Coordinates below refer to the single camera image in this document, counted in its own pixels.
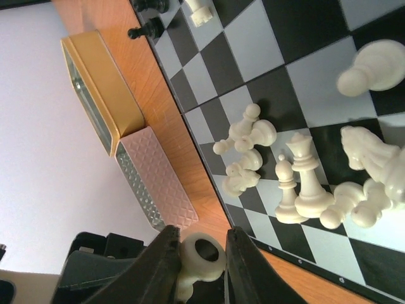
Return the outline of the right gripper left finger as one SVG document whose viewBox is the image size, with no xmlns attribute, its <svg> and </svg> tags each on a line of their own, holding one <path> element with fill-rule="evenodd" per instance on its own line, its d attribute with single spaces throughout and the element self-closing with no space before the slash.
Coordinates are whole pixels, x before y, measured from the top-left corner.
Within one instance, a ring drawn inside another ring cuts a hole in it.
<svg viewBox="0 0 405 304">
<path fill-rule="evenodd" d="M 87 303 L 176 303 L 180 229 L 167 225 L 122 274 Z"/>
</svg>

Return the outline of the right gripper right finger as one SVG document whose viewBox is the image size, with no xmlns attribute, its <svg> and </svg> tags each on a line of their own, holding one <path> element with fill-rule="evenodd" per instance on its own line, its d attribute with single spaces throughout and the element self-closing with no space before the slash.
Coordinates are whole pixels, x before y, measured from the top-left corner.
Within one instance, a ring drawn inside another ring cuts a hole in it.
<svg viewBox="0 0 405 304">
<path fill-rule="evenodd" d="M 240 227 L 227 232 L 225 303 L 306 303 Z"/>
</svg>

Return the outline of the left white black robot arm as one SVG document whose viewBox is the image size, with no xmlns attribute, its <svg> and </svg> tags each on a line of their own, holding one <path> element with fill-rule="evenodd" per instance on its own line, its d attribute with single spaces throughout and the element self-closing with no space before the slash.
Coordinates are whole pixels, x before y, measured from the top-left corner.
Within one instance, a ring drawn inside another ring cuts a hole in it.
<svg viewBox="0 0 405 304">
<path fill-rule="evenodd" d="M 119 234 L 77 234 L 60 274 L 1 271 L 1 303 L 84 303 L 145 249 Z"/>
</svg>

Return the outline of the white chess rook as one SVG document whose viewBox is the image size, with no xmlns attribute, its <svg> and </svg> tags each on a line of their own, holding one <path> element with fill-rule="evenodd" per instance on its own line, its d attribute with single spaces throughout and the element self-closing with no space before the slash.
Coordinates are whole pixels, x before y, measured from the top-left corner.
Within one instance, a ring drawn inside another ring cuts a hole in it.
<svg viewBox="0 0 405 304">
<path fill-rule="evenodd" d="M 194 292 L 197 281 L 213 282 L 225 271 L 226 253 L 212 236 L 196 232 L 180 244 L 181 271 L 177 281 L 177 300 L 186 302 Z"/>
</svg>

